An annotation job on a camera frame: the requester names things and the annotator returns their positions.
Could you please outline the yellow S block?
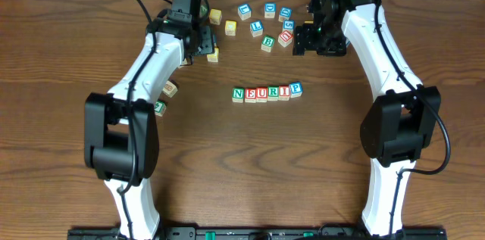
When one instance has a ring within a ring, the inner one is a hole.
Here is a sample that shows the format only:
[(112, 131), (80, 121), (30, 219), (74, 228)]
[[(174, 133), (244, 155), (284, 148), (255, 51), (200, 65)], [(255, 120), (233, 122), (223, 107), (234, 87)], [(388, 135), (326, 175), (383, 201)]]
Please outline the yellow S block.
[(207, 55), (208, 62), (217, 63), (219, 60), (219, 48), (215, 47), (212, 54)]

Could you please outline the blue P block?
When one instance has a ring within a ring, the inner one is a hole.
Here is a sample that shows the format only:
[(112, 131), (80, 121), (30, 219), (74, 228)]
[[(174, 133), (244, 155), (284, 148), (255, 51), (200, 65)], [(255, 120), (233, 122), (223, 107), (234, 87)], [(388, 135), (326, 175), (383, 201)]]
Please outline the blue P block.
[(297, 98), (303, 93), (302, 84), (300, 82), (294, 82), (289, 84), (290, 97)]

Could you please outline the red I block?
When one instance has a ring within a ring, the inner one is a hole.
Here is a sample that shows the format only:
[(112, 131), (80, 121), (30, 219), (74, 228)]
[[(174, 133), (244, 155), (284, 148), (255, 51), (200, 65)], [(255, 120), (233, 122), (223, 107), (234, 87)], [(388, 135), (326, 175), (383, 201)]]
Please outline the red I block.
[(289, 86), (279, 86), (279, 97), (280, 101), (289, 101), (291, 97), (291, 92)]

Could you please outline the green N block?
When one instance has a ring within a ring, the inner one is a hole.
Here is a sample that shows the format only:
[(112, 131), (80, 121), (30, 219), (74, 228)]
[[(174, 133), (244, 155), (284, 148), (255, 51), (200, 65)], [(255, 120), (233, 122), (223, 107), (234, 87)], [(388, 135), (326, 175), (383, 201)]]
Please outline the green N block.
[(232, 90), (232, 102), (243, 103), (245, 98), (244, 88), (233, 88)]

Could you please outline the green R block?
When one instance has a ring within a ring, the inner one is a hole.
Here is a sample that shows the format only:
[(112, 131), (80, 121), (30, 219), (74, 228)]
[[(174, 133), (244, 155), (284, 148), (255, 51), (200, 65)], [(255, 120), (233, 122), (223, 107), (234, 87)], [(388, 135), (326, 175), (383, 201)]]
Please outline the green R block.
[(278, 101), (279, 96), (278, 86), (268, 86), (268, 101)]

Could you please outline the red E block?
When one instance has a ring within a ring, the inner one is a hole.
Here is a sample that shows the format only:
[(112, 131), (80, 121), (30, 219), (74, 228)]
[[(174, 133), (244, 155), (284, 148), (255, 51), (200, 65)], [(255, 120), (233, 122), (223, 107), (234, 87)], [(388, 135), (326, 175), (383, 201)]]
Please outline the red E block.
[(255, 103), (257, 101), (257, 89), (246, 88), (244, 94), (244, 101), (246, 103)]

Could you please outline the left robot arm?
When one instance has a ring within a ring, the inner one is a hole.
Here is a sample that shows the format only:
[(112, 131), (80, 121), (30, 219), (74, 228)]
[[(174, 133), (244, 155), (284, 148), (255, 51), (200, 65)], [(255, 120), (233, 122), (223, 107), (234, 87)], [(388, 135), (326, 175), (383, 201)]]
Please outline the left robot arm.
[(86, 99), (84, 160), (110, 190), (126, 239), (154, 239), (161, 221), (150, 181), (159, 152), (158, 98), (178, 67), (214, 53), (215, 43), (209, 25), (157, 19), (124, 78)]

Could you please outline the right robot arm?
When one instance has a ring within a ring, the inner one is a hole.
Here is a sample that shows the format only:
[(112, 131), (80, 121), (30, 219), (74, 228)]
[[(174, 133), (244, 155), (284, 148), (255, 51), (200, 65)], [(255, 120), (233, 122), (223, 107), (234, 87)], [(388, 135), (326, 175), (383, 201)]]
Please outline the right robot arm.
[(341, 57), (352, 46), (368, 78), (373, 103), (360, 125), (370, 159), (368, 198), (354, 228), (322, 226), (319, 239), (445, 239), (440, 228), (406, 229), (402, 206), (417, 160), (430, 144), (441, 97), (424, 86), (403, 58), (387, 26), (382, 0), (311, 0), (312, 22), (297, 26), (294, 55)]

